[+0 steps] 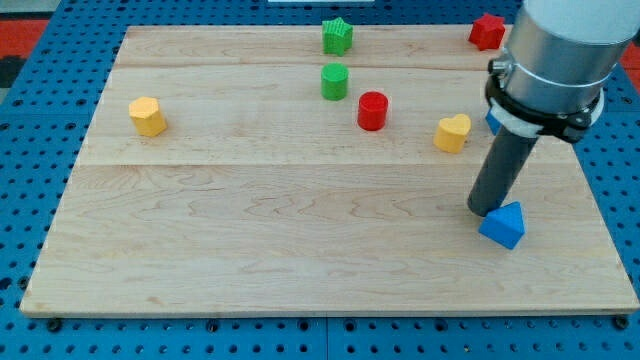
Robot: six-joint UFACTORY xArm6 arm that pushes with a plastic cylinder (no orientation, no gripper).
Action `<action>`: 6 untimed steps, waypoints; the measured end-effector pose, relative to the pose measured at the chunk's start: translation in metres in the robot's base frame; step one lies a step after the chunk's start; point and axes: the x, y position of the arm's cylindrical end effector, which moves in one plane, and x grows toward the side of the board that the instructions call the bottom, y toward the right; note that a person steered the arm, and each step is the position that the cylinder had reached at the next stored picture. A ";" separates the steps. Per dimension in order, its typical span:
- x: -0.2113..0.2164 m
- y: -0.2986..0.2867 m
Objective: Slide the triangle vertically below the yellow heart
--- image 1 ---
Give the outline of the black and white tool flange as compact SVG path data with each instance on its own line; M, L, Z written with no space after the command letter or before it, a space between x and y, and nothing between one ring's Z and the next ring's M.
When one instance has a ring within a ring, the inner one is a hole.
M604 110L603 97L600 92L588 106L574 113L544 113L514 100L500 87L497 76L491 75L485 85L490 107L487 116L510 133L523 138L553 136L571 144L581 141L598 121Z

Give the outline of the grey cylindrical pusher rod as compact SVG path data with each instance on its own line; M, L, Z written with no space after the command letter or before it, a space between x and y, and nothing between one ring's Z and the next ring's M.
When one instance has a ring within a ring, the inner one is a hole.
M467 199L472 213L485 217L501 207L537 141L500 128Z

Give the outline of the blue block behind arm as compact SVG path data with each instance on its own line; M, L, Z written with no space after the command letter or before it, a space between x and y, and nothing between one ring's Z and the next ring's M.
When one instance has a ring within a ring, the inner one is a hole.
M497 118L491 112L488 112L486 114L485 120L491 133L494 136L496 136L501 129L501 123L497 120Z

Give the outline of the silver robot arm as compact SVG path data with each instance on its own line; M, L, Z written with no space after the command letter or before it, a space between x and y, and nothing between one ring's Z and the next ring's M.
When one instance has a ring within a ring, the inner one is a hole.
M601 116L604 85L639 36L636 0L528 0L488 64L488 115L500 125L467 199L499 208L537 140L575 144Z

